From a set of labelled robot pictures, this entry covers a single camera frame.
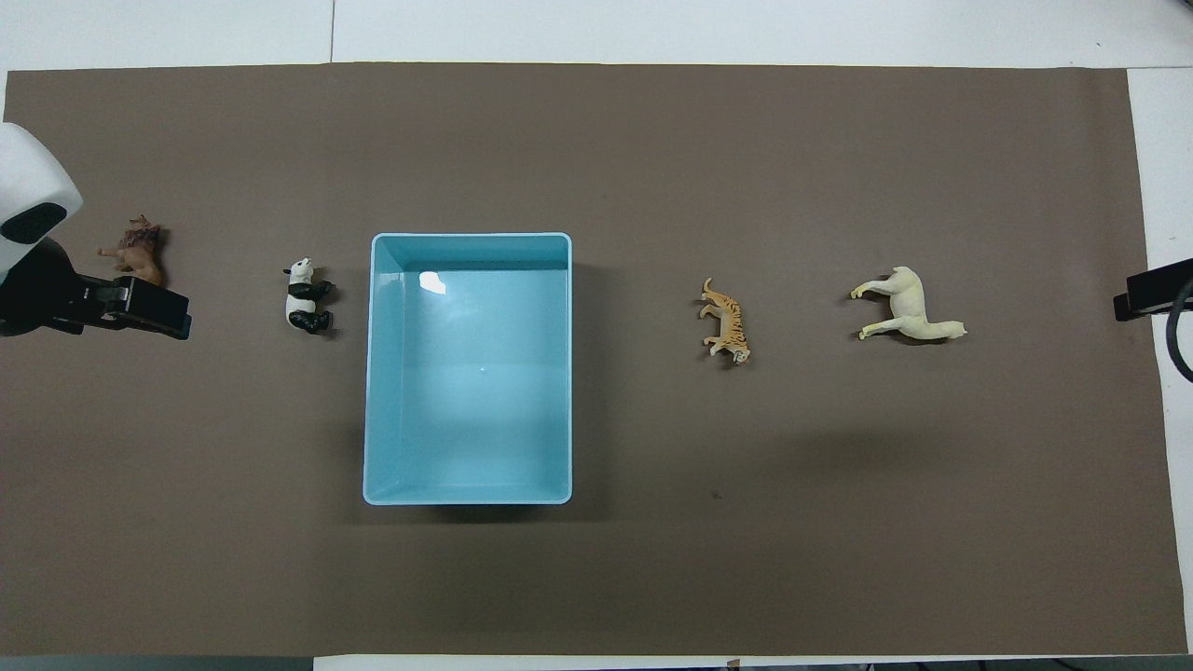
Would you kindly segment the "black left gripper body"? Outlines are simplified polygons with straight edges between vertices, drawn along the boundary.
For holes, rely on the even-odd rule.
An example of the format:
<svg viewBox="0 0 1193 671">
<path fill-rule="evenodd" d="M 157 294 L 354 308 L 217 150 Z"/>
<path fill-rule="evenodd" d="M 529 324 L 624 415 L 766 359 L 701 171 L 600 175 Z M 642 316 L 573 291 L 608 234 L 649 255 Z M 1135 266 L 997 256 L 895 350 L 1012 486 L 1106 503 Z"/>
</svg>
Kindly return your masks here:
<svg viewBox="0 0 1193 671">
<path fill-rule="evenodd" d="M 78 273 L 64 248 L 51 238 L 43 238 L 6 272 L 1 287 L 1 336 L 26 336 L 42 327 L 69 336 L 81 336 L 87 326 L 123 330 L 119 320 L 106 318 L 107 301 L 93 294 L 115 287 L 113 281 Z"/>
</svg>

